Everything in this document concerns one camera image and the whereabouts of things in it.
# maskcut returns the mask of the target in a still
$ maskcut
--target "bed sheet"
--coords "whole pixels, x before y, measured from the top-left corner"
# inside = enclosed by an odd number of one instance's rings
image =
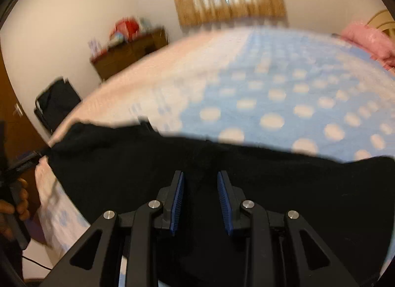
[[[391,73],[369,54],[329,36],[261,27],[206,33],[109,80],[72,112],[51,142],[75,121],[119,126],[146,116],[161,133],[340,161],[393,156],[394,90]],[[46,159],[36,179],[46,239],[62,255],[89,224]],[[394,254],[392,243],[383,268]]]

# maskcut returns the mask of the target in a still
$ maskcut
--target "pink blanket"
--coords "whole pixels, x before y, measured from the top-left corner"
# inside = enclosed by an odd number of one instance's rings
[[[355,22],[342,31],[341,37],[362,47],[386,65],[395,67],[395,44],[380,30]]]

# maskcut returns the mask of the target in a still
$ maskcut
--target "black chair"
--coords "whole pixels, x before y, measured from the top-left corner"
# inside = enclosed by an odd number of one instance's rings
[[[36,98],[34,114],[45,129],[53,134],[79,102],[81,98],[70,82],[61,77]]]

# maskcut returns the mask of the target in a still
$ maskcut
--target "silver screw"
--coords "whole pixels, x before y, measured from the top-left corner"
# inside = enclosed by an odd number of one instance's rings
[[[246,209],[251,209],[254,207],[254,205],[255,205],[254,202],[251,200],[244,200],[243,201],[243,207]]]
[[[156,209],[160,206],[160,202],[158,200],[152,200],[148,203],[148,206],[152,209]]]
[[[114,211],[111,211],[111,210],[106,211],[106,212],[103,214],[103,217],[104,217],[105,219],[107,219],[107,220],[114,218],[114,216],[115,216],[115,212],[114,212]]]
[[[295,210],[290,210],[290,211],[288,211],[288,216],[291,219],[298,219],[299,218],[299,212],[297,212]]]

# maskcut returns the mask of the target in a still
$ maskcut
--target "wooden dresser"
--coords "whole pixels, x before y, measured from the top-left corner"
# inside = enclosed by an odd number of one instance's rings
[[[138,36],[128,43],[108,49],[108,52],[91,60],[100,78],[105,81],[145,55],[166,46],[164,28],[157,28]]]

